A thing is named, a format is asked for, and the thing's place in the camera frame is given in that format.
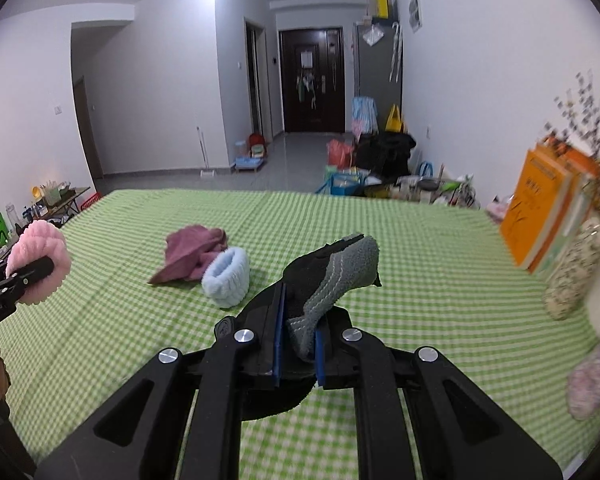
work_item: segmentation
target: gray tile floor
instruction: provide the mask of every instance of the gray tile floor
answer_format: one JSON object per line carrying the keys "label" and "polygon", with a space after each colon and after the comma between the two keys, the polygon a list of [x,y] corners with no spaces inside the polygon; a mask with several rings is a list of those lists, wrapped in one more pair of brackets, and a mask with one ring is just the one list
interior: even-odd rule
{"label": "gray tile floor", "polygon": [[115,189],[226,189],[273,190],[312,193],[320,187],[327,164],[327,142],[350,142],[351,135],[280,134],[267,147],[268,157],[260,171],[216,174],[200,178],[200,170],[148,171],[107,175],[96,179],[96,189],[107,194]]}

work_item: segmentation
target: dark brown door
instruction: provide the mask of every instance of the dark brown door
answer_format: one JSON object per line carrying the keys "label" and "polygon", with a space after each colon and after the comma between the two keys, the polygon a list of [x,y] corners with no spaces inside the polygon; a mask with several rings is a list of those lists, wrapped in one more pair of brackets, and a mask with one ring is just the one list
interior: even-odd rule
{"label": "dark brown door", "polygon": [[92,178],[102,178],[102,165],[96,149],[91,130],[91,119],[89,117],[89,105],[87,104],[87,91],[84,87],[84,79],[80,79],[74,86],[75,116],[78,119],[78,129],[82,139],[84,156]]}
{"label": "dark brown door", "polygon": [[286,131],[344,132],[342,45],[342,28],[280,32]]}

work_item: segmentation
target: white cloth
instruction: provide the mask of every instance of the white cloth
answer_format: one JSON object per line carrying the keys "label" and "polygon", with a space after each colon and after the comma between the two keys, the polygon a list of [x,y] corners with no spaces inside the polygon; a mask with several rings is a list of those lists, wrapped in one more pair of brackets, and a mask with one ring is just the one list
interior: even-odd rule
{"label": "white cloth", "polygon": [[202,290],[220,308],[240,303],[249,290],[249,256],[240,247],[218,254],[202,276]]}

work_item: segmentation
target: doorway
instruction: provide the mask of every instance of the doorway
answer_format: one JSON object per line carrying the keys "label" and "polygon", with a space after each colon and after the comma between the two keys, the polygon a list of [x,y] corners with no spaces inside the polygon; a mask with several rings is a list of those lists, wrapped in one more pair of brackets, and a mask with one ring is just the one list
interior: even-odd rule
{"label": "doorway", "polygon": [[344,133],[342,28],[281,31],[280,60],[285,131]]}
{"label": "doorway", "polygon": [[91,178],[102,178],[102,165],[96,142],[93,139],[93,130],[91,129],[91,118],[89,117],[89,104],[87,102],[87,90],[84,86],[84,78],[78,79],[74,85],[74,104],[75,116],[78,119],[78,129],[80,130],[80,139],[82,140],[82,148],[84,156],[87,159],[87,166],[91,173]]}
{"label": "doorway", "polygon": [[245,22],[251,129],[273,142],[267,67],[267,37],[263,27]]}

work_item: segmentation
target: stack of books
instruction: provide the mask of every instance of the stack of books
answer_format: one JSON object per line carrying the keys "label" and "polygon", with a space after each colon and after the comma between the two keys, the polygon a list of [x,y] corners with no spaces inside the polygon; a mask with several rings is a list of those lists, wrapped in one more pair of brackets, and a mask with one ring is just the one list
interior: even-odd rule
{"label": "stack of books", "polygon": [[588,218],[589,182],[600,165],[579,150],[540,142],[526,154],[516,192],[500,225],[516,264],[549,281]]}

